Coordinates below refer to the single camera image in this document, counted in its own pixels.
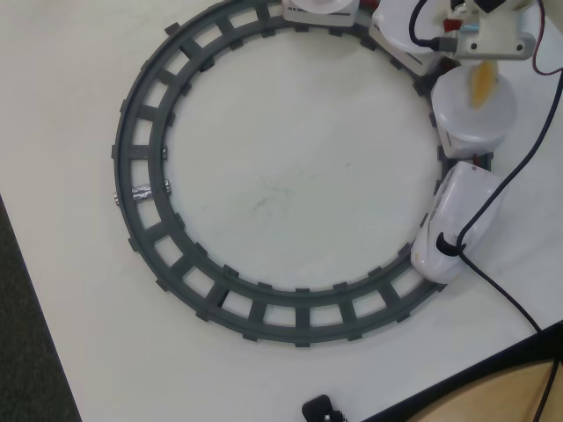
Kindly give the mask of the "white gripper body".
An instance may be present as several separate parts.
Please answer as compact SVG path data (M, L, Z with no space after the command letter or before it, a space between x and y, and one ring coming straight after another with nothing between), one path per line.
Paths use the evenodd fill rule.
M522 30L522 12L497 8L457 8L451 17L462 27L454 32L457 42L451 57L461 60L525 61L533 56L536 38Z

